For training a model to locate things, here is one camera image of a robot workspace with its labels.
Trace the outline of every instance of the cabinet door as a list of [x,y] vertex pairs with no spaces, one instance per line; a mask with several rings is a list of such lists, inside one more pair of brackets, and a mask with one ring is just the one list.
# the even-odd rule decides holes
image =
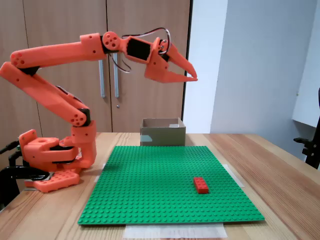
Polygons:
[[[29,48],[79,42],[80,35],[107,31],[105,0],[24,1],[25,26]],[[105,98],[100,94],[98,61],[83,61],[45,67],[38,74],[77,96],[90,108],[98,132],[111,132],[109,62],[104,63]],[[71,125],[39,105],[44,137],[63,138]]]
[[[158,27],[170,31],[178,51],[186,56],[189,0],[107,0],[108,30],[118,34],[142,34]],[[156,37],[166,39],[165,32],[157,32],[143,39],[153,42]],[[131,73],[118,70],[119,97],[115,97],[114,68],[110,62],[112,129],[114,132],[139,132],[142,118],[181,117],[184,84],[163,84],[144,77],[144,64],[127,60]],[[169,69],[178,74],[184,70],[171,64]]]
[[[13,51],[28,48],[21,0],[1,1],[0,34],[0,65],[10,61],[10,54]],[[0,77],[0,111],[0,149],[30,129],[35,129],[41,136],[36,101],[2,77]],[[12,150],[0,155],[0,170],[9,166],[8,156],[13,152]],[[17,164],[22,165],[21,157]]]

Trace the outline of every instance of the table surface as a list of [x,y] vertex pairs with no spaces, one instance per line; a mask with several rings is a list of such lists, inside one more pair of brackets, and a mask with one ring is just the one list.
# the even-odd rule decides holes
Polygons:
[[[77,221],[114,146],[139,144],[139,133],[98,133],[95,163],[81,173],[80,184],[50,193],[22,191],[0,213],[1,239],[121,240],[124,225],[83,227]],[[254,134],[187,134],[186,145],[208,146],[228,164],[265,217],[225,224],[226,239],[320,239],[316,169]]]

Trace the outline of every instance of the cabinet handle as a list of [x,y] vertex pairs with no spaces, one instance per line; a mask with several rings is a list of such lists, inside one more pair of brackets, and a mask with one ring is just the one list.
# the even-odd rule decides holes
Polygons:
[[[118,54],[113,53],[113,60],[116,64],[118,64]],[[113,74],[114,74],[114,96],[116,98],[119,97],[119,85],[118,85],[118,68],[115,64],[113,64]]]
[[100,94],[104,98],[105,95],[105,78],[104,78],[104,63],[99,60],[99,75],[100,75]]

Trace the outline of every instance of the robotic arm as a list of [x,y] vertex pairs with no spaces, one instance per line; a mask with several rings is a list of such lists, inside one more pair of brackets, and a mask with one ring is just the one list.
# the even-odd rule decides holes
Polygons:
[[[72,124],[71,135],[62,140],[55,137],[37,137],[35,130],[19,136],[21,153],[16,156],[22,155],[24,162],[31,168],[55,172],[51,180],[37,179],[26,182],[27,187],[49,192],[77,184],[80,180],[79,171],[89,168],[96,158],[96,122],[91,120],[89,108],[71,93],[40,77],[37,70],[79,61],[101,60],[107,54],[116,52],[124,53],[131,61],[146,64],[144,76],[148,79],[161,83],[197,81],[192,64],[173,44],[169,46],[166,40],[158,37],[154,42],[134,36],[123,39],[112,31],[103,36],[99,33],[82,35],[79,42],[18,50],[11,54],[10,62],[5,62],[0,68],[0,76]],[[192,77],[169,71],[168,61],[183,68]]]

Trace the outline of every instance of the lego brick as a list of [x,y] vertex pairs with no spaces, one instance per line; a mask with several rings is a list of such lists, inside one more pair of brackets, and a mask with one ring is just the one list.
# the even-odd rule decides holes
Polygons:
[[[210,188],[198,194],[193,179]],[[264,217],[206,146],[116,146],[80,225],[262,221]]]
[[209,193],[209,188],[202,177],[194,177],[193,183],[198,194],[207,194]]

